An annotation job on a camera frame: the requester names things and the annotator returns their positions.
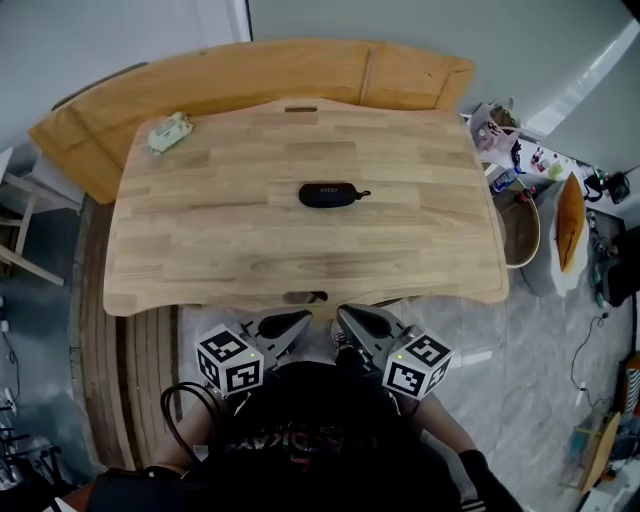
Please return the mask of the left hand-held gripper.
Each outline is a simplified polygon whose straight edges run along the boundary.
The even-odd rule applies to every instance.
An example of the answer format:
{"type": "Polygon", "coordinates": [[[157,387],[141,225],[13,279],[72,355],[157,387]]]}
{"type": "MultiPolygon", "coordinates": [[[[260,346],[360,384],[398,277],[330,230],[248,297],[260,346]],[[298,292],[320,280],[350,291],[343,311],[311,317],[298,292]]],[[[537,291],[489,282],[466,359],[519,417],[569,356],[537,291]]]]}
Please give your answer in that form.
{"type": "Polygon", "coordinates": [[[251,317],[246,322],[248,334],[220,324],[196,338],[198,370],[222,395],[259,387],[265,371],[296,347],[312,319],[307,309],[284,308],[251,317]]]}

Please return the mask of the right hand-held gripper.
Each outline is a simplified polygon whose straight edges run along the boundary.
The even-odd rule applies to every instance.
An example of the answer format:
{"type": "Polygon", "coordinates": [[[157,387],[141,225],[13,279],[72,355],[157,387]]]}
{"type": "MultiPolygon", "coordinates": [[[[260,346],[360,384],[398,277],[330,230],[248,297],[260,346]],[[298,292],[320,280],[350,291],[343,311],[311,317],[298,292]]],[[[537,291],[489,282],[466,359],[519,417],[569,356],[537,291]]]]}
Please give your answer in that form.
{"type": "Polygon", "coordinates": [[[385,309],[344,304],[337,321],[350,342],[368,355],[382,374],[382,385],[408,398],[422,400],[444,379],[454,350],[435,335],[401,321],[385,309]]]}

